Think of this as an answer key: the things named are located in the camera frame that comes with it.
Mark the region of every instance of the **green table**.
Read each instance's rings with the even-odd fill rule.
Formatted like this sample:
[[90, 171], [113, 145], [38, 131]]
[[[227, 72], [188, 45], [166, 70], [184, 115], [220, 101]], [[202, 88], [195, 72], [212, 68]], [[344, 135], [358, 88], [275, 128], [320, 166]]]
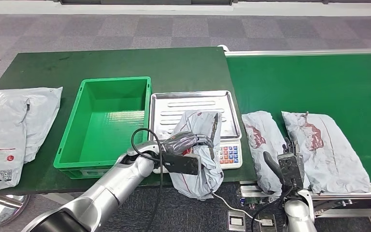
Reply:
[[[240, 111], [265, 110], [283, 133], [281, 110], [328, 114], [371, 177], [371, 51], [228, 52], [226, 57], [220, 48], [56, 52], [19, 54], [0, 79], [0, 89], [64, 87], [62, 107], [36, 160], [24, 166], [18, 186], [0, 195], [82, 191], [93, 184], [95, 179], [68, 179], [53, 168], [53, 159], [80, 81], [122, 76], [150, 76], [153, 92], [228, 89], [240, 121]], [[242, 145], [243, 166], [226, 170], [225, 181], [256, 178], [244, 131]], [[143, 185], [157, 183], [153, 174]]]
[[231, 52], [227, 63], [242, 114], [327, 114], [348, 138], [371, 180], [371, 50]]
[[[24, 165], [19, 184], [0, 190], [0, 195], [85, 191], [94, 184], [96, 179], [69, 179], [53, 167], [53, 160], [81, 81], [128, 76], [150, 76], [153, 92], [229, 90], [243, 128], [219, 47], [18, 54], [0, 79], [0, 89], [62, 86], [63, 93], [57, 118], [36, 159]], [[243, 165], [225, 170], [225, 182], [256, 179], [244, 131], [242, 137]], [[151, 174], [141, 185], [158, 185], [159, 180], [159, 175]], [[164, 183], [171, 184], [168, 174]]]

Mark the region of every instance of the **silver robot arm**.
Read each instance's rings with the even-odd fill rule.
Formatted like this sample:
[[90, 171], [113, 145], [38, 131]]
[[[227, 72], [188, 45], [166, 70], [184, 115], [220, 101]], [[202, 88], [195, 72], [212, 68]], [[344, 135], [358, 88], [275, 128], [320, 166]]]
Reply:
[[278, 164], [268, 152], [264, 152], [264, 160], [277, 175], [283, 185], [283, 191], [290, 187], [284, 204], [287, 216], [287, 232], [317, 232], [314, 222], [314, 204], [309, 191], [303, 189], [304, 167], [300, 155], [298, 141], [290, 134], [292, 142], [287, 141], [284, 153], [278, 155]]
[[[156, 142], [137, 145], [140, 152], [158, 154]], [[62, 207], [46, 212], [22, 232], [98, 232], [140, 182], [148, 177], [154, 162], [129, 149], [116, 164], [80, 197]]]

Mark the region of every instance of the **gray plastic mailer bag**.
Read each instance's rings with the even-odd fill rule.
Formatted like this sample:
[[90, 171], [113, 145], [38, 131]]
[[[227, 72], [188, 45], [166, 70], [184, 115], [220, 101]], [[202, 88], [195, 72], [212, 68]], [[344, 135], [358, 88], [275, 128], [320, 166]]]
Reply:
[[214, 149], [206, 145], [192, 147], [190, 153], [201, 157], [202, 168], [198, 175], [170, 173], [174, 187], [179, 193], [199, 200], [213, 198], [211, 192], [217, 191], [224, 179], [217, 152], [220, 149], [221, 113], [219, 112], [184, 112], [173, 135], [190, 131], [194, 134], [205, 134], [214, 144]]
[[264, 151], [269, 152], [272, 159], [278, 163], [277, 156], [283, 154], [282, 145], [285, 140], [270, 113], [257, 111], [242, 115], [248, 144], [254, 160], [258, 185], [264, 193], [281, 192], [282, 184], [276, 174], [264, 160]]
[[371, 191], [368, 173], [331, 117], [289, 112], [282, 112], [282, 116], [286, 130], [298, 140], [313, 192]]

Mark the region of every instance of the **plastic package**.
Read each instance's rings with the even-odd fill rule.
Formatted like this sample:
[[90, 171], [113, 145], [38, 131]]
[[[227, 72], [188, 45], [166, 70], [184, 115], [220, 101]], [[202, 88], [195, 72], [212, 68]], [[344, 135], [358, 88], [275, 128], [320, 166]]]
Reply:
[[62, 88], [0, 90], [0, 189], [16, 186], [35, 159], [60, 106]]
[[0, 97], [0, 189], [19, 182], [26, 147], [28, 99]]
[[282, 184], [264, 160], [264, 151], [269, 152], [278, 163], [277, 156], [283, 154], [285, 140], [270, 113], [257, 111], [242, 115], [248, 143], [254, 160], [258, 185], [266, 194], [281, 192]]
[[220, 148], [221, 122], [219, 112], [186, 111], [175, 127], [173, 134], [182, 131], [204, 134], [214, 144], [213, 149], [207, 145], [197, 145], [189, 151], [201, 157], [202, 168], [198, 175], [170, 173], [173, 185], [179, 193], [190, 198], [205, 200], [213, 198], [211, 192], [217, 191], [220, 187], [224, 179], [217, 155]]
[[331, 117], [288, 112], [282, 116], [288, 133], [297, 137], [313, 192], [371, 191], [368, 173]]

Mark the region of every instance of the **stainless steel tray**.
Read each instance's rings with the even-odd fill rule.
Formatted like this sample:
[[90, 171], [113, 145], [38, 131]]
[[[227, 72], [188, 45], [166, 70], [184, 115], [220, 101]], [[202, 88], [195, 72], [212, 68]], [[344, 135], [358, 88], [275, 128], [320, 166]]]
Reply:
[[221, 112], [221, 140], [241, 138], [232, 96], [226, 90], [151, 95], [149, 129], [159, 139], [165, 140], [171, 136], [184, 111], [188, 110]]

